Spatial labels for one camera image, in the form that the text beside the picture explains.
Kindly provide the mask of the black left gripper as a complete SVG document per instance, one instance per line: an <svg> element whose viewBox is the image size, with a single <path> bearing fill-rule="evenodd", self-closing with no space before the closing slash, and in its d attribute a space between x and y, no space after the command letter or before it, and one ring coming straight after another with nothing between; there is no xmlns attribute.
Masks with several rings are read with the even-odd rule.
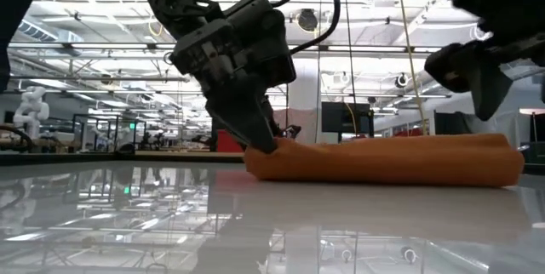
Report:
<svg viewBox="0 0 545 274"><path fill-rule="evenodd" d="M286 83L284 21L268 0L241 0L179 39L169 57L198 81L208 113L239 143L266 154L283 133L265 93Z"/></svg>

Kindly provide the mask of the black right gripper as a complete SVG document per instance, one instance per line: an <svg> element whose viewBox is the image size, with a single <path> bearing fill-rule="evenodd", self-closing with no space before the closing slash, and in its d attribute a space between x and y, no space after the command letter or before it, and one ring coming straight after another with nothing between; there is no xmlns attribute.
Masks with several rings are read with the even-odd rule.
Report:
<svg viewBox="0 0 545 274"><path fill-rule="evenodd" d="M430 54L425 71L453 93L469 92L474 114L488 121L504 101L513 80L498 63L529 59L544 65L544 0L452 0L478 18L485 40L452 43Z"/></svg>

